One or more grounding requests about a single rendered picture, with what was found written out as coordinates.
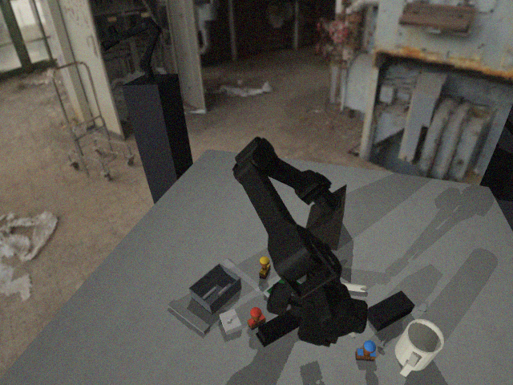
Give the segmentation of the red-handled rubber stamp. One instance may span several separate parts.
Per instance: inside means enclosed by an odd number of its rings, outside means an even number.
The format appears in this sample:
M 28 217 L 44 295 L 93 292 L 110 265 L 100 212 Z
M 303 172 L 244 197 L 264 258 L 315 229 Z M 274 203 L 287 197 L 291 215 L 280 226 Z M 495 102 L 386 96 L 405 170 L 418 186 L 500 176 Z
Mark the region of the red-handled rubber stamp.
M 253 307 L 250 311 L 250 315 L 252 318 L 248 319 L 247 321 L 251 330 L 254 330 L 260 325 L 265 324 L 266 317 L 263 315 L 260 308 Z

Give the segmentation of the blue and brown rubber stamp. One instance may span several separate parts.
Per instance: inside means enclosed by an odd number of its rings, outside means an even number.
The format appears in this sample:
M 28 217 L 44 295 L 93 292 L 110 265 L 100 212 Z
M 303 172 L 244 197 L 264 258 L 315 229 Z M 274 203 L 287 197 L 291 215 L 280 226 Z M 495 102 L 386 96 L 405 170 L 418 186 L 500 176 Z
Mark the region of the blue and brown rubber stamp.
M 358 348 L 355 353 L 356 360 L 374 361 L 376 359 L 376 355 L 375 355 L 376 346 L 375 345 L 376 344 L 371 340 L 365 341 L 363 344 L 363 349 Z

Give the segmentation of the beige mug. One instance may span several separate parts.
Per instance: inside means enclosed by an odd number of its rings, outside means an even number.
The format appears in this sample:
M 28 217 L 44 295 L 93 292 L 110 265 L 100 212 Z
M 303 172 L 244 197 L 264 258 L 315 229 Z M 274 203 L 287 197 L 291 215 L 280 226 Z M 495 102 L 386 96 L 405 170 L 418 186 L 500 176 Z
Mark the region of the beige mug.
M 416 319 L 406 327 L 395 346 L 395 355 L 403 365 L 401 374 L 420 371 L 430 364 L 444 344 L 442 332 L 424 319 Z

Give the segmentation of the green ink pad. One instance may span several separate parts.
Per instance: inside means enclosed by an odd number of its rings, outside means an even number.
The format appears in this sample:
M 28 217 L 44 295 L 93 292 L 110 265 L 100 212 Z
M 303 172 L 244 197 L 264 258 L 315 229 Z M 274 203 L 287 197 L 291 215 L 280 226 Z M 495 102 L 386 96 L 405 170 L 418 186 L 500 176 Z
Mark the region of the green ink pad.
M 278 278 L 278 279 L 275 281 L 275 283 L 276 283 L 276 282 L 284 283 L 280 278 Z M 300 285 L 301 283 L 302 283 L 302 282 L 301 282 L 300 280 L 297 280 L 297 284 L 298 284 L 298 285 Z M 284 283 L 284 284 L 285 284 L 285 283 Z M 268 298 L 269 298 L 269 295 L 271 294 L 271 291 L 272 291 L 273 285 L 274 285 L 274 283 L 273 283 L 273 284 L 272 284 L 268 289 L 266 289 L 266 290 L 264 291 L 265 296 L 267 296 Z M 292 295 L 292 296 L 294 296 L 294 293 L 292 292 L 292 293 L 291 293 L 291 295 Z

